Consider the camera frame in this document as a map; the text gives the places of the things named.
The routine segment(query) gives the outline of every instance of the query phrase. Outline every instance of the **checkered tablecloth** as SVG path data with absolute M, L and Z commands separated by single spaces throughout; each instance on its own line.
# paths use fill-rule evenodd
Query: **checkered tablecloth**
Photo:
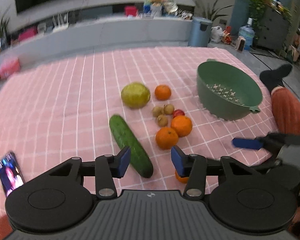
M 259 114 L 225 122 L 202 107 L 196 69 L 208 58 L 229 63 L 258 83 L 264 97 Z M 118 192 L 183 190 L 184 184 L 175 179 L 169 151 L 160 150 L 154 140 L 159 127 L 151 109 L 163 103 L 152 96 L 144 108 L 131 110 L 121 102 L 121 89 L 133 81 L 143 82 L 152 93 L 159 84 L 171 87 L 169 103 L 183 109 L 194 125 L 191 134 L 178 142 L 186 154 L 216 159 L 230 155 L 247 165 L 269 157 L 264 150 L 240 150 L 231 145 L 235 136 L 252 138 L 276 130 L 269 93 L 248 67 L 223 49 L 158 47 L 77 56 L 12 76 L 0 92 L 0 158 L 14 151 L 29 181 L 73 156 L 93 161 L 100 155 L 117 154 L 108 120 L 121 114 L 150 156 L 154 174 L 144 179 L 129 167 L 124 178 L 115 179 Z M 217 177 L 208 177 L 207 193 L 217 181 Z M 95 192 L 94 178 L 85 178 L 84 186 Z M 4 201 L 0 183 L 0 216 Z

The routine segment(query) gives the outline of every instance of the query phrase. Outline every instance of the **cucumber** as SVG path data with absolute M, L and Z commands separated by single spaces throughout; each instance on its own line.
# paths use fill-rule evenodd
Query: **cucumber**
M 120 149 L 125 146 L 130 147 L 130 164 L 134 169 L 140 176 L 150 178 L 153 174 L 151 160 L 125 120 L 120 115 L 114 114 L 109 120 L 109 127 Z

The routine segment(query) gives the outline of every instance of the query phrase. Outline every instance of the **orange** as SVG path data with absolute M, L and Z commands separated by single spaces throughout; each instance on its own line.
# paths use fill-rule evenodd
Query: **orange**
M 176 179 L 179 180 L 181 183 L 187 184 L 189 177 L 180 177 L 177 171 L 174 172 L 174 175 L 176 176 Z
M 187 136 L 192 131 L 191 119 L 184 115 L 178 115 L 172 119 L 171 128 L 177 132 L 179 137 Z
M 162 150 L 170 150 L 177 144 L 178 140 L 176 131 L 169 127 L 161 128 L 155 135 L 155 141 Z
M 171 97 L 171 89 L 167 85 L 159 85 L 155 88 L 154 95 L 158 100 L 168 100 Z

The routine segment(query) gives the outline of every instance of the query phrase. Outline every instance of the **phone screen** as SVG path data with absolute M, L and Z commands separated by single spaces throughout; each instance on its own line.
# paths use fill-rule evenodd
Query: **phone screen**
M 20 169 L 13 152 L 8 152 L 7 155 L 0 160 L 0 180 L 6 197 L 14 189 L 23 185 Z

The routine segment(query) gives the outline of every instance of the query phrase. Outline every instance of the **black cabinet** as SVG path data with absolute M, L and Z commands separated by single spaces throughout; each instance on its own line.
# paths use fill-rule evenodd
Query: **black cabinet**
M 258 32 L 258 45 L 272 50 L 281 49 L 288 34 L 289 22 L 269 7 L 261 25 L 262 29 Z

